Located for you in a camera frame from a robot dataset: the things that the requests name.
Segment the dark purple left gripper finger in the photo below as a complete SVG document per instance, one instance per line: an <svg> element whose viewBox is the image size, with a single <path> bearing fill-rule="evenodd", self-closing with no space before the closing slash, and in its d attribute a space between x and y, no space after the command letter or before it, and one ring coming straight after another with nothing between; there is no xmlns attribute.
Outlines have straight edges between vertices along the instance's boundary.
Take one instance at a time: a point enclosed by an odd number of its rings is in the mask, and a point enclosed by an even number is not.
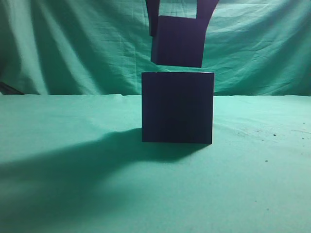
<svg viewBox="0 0 311 233"><path fill-rule="evenodd" d="M198 0L196 20L202 27L204 36L206 36L207 27L212 18L213 12L218 4L218 0Z"/></svg>

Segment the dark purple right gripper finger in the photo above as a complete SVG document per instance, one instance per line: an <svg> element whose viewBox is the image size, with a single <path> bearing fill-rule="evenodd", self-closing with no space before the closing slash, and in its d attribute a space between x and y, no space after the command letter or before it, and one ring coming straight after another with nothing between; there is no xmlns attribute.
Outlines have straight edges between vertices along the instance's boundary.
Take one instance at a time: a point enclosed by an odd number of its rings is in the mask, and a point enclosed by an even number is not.
<svg viewBox="0 0 311 233"><path fill-rule="evenodd" d="M149 35L155 36L157 31L160 0L145 0L149 20Z"/></svg>

